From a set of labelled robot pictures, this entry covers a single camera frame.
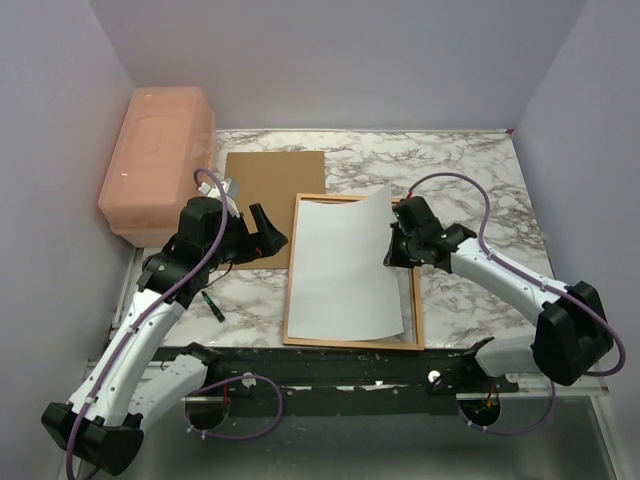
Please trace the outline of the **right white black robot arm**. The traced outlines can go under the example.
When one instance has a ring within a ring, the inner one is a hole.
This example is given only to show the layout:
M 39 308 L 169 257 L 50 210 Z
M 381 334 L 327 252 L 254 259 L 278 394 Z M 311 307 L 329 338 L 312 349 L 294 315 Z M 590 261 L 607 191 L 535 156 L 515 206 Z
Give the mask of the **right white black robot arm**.
M 421 197 L 392 208 L 387 266 L 433 266 L 465 278 L 509 304 L 535 331 L 509 339 L 488 337 L 467 351 L 460 379 L 480 392 L 507 374 L 542 374 L 570 386 L 614 346 L 597 290 L 586 282 L 565 285 L 499 259 L 472 230 L 443 227 Z

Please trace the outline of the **mountain landscape photo print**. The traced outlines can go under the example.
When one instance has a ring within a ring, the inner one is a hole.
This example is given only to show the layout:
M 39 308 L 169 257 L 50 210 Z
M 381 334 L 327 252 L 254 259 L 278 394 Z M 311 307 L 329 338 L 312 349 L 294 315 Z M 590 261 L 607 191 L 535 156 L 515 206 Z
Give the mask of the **mountain landscape photo print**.
M 383 264 L 393 220 L 388 186 L 353 202 L 299 202 L 288 337 L 365 341 L 404 332 L 397 275 Z

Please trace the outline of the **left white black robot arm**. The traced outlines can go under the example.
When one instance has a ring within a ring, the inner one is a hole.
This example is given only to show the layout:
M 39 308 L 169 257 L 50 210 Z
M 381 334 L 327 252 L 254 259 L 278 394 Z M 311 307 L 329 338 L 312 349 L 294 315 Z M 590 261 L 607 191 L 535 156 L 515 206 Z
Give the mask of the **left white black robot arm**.
M 67 453 L 67 474 L 80 458 L 117 476 L 133 462 L 144 434 L 182 397 L 209 395 L 229 384 L 222 355 L 197 343 L 185 347 L 159 378 L 139 384 L 162 340 L 221 264 L 238 265 L 276 255 L 288 242 L 262 207 L 243 216 L 227 200 L 194 197 L 182 209 L 177 232 L 143 265 L 129 311 L 84 383 L 64 403 L 50 403 L 41 422 Z

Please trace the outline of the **orange wooden picture frame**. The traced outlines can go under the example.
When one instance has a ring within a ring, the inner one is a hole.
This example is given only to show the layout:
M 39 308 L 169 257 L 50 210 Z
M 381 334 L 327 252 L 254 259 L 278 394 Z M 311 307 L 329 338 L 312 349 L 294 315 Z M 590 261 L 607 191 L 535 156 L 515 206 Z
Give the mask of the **orange wooden picture frame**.
M 425 347 L 424 326 L 423 326 L 423 308 L 420 292 L 420 276 L 416 269 L 393 269 L 397 275 L 400 296 L 401 310 L 404 332 L 393 337 L 383 338 L 379 340 L 365 341 L 331 341 L 331 340 L 310 340 L 310 339 L 294 339 L 287 336 L 288 326 L 288 307 L 289 295 L 291 289 L 292 267 L 292 248 L 295 240 L 295 228 L 297 220 L 297 212 L 299 202 L 302 200 L 311 200 L 320 203 L 346 203 L 364 199 L 366 197 L 353 195 L 327 195 L 327 194 L 300 194 L 296 198 L 293 233 L 291 238 L 291 254 L 289 262 L 289 279 L 287 302 L 283 327 L 283 342 L 289 346 L 305 346 L 305 347 L 329 347 L 329 348 L 356 348 L 356 349 L 386 349 L 386 350 L 407 350 L 421 351 Z

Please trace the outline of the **brown cardboard backing board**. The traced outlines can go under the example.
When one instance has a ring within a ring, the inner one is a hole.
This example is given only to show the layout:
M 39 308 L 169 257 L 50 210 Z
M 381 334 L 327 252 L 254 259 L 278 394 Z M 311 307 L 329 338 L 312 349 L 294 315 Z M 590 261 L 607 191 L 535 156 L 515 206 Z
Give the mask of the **brown cardboard backing board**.
M 292 238 L 297 195 L 326 192 L 325 155 L 320 151 L 229 153 L 224 176 L 238 185 L 235 203 L 250 232 L 256 225 L 249 206 L 259 203 L 288 239 Z

